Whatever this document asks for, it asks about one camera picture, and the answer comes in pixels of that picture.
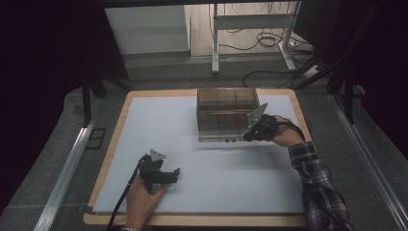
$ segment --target wrist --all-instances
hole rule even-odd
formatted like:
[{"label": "wrist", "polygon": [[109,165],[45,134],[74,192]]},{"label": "wrist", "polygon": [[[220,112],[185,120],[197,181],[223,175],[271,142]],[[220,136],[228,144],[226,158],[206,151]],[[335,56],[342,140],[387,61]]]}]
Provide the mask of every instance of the wrist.
[{"label": "wrist", "polygon": [[142,231],[141,229],[134,229],[134,228],[128,228],[128,227],[122,227],[120,231]]},{"label": "wrist", "polygon": [[144,222],[139,221],[139,220],[126,220],[125,227],[141,230],[143,228],[143,224]]}]

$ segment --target metal rail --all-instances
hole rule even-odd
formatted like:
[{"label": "metal rail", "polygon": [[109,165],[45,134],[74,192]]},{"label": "metal rail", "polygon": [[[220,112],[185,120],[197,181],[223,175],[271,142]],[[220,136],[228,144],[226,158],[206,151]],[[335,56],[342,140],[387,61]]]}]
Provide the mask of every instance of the metal rail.
[{"label": "metal rail", "polygon": [[47,231],[51,228],[52,222],[60,208],[61,202],[64,199],[66,190],[71,182],[72,176],[81,159],[82,153],[87,144],[90,132],[92,131],[93,125],[98,116],[99,109],[103,103],[102,98],[96,98],[92,106],[93,118],[91,119],[89,126],[87,128],[82,128],[77,140],[75,141],[71,152],[69,153],[68,159],[65,162],[64,168],[61,171],[60,177],[54,186],[53,191],[45,204],[44,210],[39,217],[38,223],[36,225],[35,231]]},{"label": "metal rail", "polygon": [[408,230],[408,217],[404,206],[402,205],[392,186],[388,183],[380,167],[375,162],[374,158],[372,158],[371,151],[367,148],[357,128],[345,117],[345,114],[343,113],[343,105],[340,102],[339,97],[329,94],[329,99],[333,103],[346,132],[351,137],[364,165],[371,176],[372,181],[375,183],[385,203],[390,209],[399,230]]}]

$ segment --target transparent box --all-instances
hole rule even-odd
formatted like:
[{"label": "transparent box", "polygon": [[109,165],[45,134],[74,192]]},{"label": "transparent box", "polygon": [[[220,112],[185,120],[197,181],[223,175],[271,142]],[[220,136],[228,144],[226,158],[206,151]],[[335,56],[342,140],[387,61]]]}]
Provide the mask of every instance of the transparent box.
[{"label": "transparent box", "polygon": [[248,116],[259,107],[255,89],[208,89],[197,92],[199,141],[243,141]]}]

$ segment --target table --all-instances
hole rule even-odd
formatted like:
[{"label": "table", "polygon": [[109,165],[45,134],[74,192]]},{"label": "table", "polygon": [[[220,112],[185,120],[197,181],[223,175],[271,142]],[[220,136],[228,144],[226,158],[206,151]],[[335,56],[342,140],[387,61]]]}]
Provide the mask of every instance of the table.
[{"label": "table", "polygon": [[[104,163],[101,167],[99,177],[95,183],[92,195],[89,200],[89,207],[93,207],[96,198],[102,188],[103,182],[108,174],[108,170],[115,154],[119,136],[123,130],[129,107],[134,97],[171,97],[171,96],[196,96],[197,90],[143,90],[131,91],[124,103],[114,135],[109,145]],[[311,141],[306,122],[303,118],[300,106],[292,90],[257,90],[258,95],[288,95],[291,99],[293,110],[302,129],[306,141]],[[106,224],[110,215],[85,214],[84,222],[87,224]],[[124,224],[126,216],[116,216],[115,224]],[[146,225],[167,225],[167,226],[292,226],[304,227],[306,221],[304,216],[284,216],[284,215],[153,215]]]}]

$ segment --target white board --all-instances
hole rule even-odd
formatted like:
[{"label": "white board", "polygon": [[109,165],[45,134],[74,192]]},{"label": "white board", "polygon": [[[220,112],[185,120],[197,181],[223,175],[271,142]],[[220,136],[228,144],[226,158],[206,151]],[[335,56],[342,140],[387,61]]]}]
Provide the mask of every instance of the white board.
[{"label": "white board", "polygon": [[[259,96],[266,113],[297,119],[287,95]],[[266,141],[198,142],[196,97],[134,98],[95,213],[111,212],[150,148],[162,171],[181,168],[157,213],[302,213],[301,183],[287,148]],[[126,211],[124,201],[119,209]]]}]

